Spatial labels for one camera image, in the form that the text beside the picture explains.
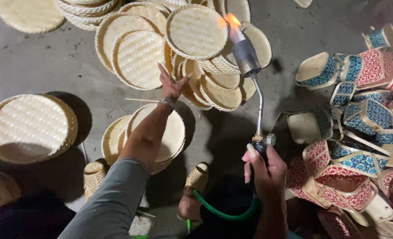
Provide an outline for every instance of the finger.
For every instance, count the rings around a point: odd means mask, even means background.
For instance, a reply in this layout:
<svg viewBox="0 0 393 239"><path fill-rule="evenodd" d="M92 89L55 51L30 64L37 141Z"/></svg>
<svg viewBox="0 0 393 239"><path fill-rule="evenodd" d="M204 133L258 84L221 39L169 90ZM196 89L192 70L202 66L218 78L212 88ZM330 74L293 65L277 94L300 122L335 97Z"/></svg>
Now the finger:
<svg viewBox="0 0 393 239"><path fill-rule="evenodd" d="M246 162L245 165L243 166L243 175L245 176L245 183L249 183L251 181L251 168L249 167L249 164L251 162Z"/></svg>
<svg viewBox="0 0 393 239"><path fill-rule="evenodd" d="M161 63L158 63L158 69L159 69L159 71L161 72L161 76L160 76L160 80L161 80L161 81L167 80L167 79L170 78L170 76L169 76L168 73L165 71L165 69L164 69L164 67L161 65Z"/></svg>
<svg viewBox="0 0 393 239"><path fill-rule="evenodd" d="M249 151L248 150L243 155L242 161L244 161L244 162L249 162L250 161L250 159L249 159Z"/></svg>
<svg viewBox="0 0 393 239"><path fill-rule="evenodd" d="M278 155L278 153L276 152L273 146L270 145L267 146L266 154L267 154L267 158L268 158L267 161L269 166L274 166L284 163L282 158Z"/></svg>
<svg viewBox="0 0 393 239"><path fill-rule="evenodd" d="M249 151L249 159L251 160L252 167L254 168L254 176L267 174L266 164L264 163L264 159L261 157L260 153L252 146L252 144L247 144L247 149Z"/></svg>

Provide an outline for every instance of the person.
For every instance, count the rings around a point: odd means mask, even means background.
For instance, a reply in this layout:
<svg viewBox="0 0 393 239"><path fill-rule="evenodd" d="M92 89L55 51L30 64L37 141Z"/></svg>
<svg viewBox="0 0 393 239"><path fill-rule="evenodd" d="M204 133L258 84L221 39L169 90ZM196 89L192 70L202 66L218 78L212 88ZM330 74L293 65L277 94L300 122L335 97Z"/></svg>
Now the person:
<svg viewBox="0 0 393 239"><path fill-rule="evenodd" d="M59 239L130 238L128 231L160 149L167 118L190 77L185 76L175 82L160 64L158 67L161 71L159 79L162 82L164 99L131 133L103 184L67 225L58 237ZM252 232L253 237L286 238L284 196L286 164L273 147L267 148L268 167L251 144L247 146L247 149L242 157L242 160L246 162L245 183L250 181L249 163L252 163L255 173L255 189L262 202L261 213L256 220L258 223L255 233ZM190 186L184 189L178 211L181 212L183 219L200 220L199 210L202 211L204 207L201 208L201 204L193 198L191 192ZM197 236L197 238L201 237L218 238L218 236L202 236L202 234Z"/></svg>

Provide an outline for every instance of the wristwatch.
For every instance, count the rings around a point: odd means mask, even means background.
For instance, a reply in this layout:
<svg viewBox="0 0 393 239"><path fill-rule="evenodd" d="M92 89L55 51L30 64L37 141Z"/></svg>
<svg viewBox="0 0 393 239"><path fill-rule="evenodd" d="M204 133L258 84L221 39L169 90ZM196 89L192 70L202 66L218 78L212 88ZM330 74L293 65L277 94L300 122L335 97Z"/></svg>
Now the wristwatch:
<svg viewBox="0 0 393 239"><path fill-rule="evenodd" d="M158 102L158 105L161 104L161 103L164 103L164 104L167 104L168 106L170 106L171 107L171 112L173 112L173 110L174 110L174 101L172 99L164 98L164 99L162 99L162 100L160 100Z"/></svg>

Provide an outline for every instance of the foot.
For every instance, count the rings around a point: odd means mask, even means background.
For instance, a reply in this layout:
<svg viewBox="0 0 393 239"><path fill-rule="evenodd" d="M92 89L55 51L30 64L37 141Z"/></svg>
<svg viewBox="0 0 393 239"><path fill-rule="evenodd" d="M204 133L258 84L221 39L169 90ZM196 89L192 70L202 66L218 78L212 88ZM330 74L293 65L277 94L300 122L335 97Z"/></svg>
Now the foot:
<svg viewBox="0 0 393 239"><path fill-rule="evenodd" d="M193 191L194 188L191 186L186 186L183 190L183 196L177 209L177 218L180 220L202 221L199 214L201 203L194 197Z"/></svg>

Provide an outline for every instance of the concrete floor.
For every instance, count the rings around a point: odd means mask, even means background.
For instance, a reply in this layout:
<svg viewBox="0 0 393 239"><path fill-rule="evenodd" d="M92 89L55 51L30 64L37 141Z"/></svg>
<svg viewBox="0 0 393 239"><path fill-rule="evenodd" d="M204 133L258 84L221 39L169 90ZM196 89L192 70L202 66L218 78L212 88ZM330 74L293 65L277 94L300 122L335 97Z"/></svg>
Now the concrete floor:
<svg viewBox="0 0 393 239"><path fill-rule="evenodd" d="M357 54L367 50L361 37L369 26L393 24L393 0L314 0L301 9L291 0L249 0L253 25L272 45L272 63L259 74L265 95L263 128L271 130L279 112L327 106L333 86L308 91L296 87L300 63L320 52ZM29 35L0 20L0 101L18 94L59 96L76 111L79 138L61 157L32 166L12 166L0 161L0 170L15 177L24 192L50 188L67 205L84 204L82 170L102 157L100 141L105 129L119 117L133 113L144 102L124 98L161 99L161 90L131 89L100 63L93 32L65 23L43 35ZM233 112L200 112L179 99L177 110L185 119L186 149L163 172L151 177L147 197L158 216L155 234L185 232L176 219L176 205L187 174L201 161L210 163L210 183L225 174L243 175L240 160L255 133L258 97ZM80 140L84 141L86 157ZM281 150L289 147L281 142Z"/></svg>

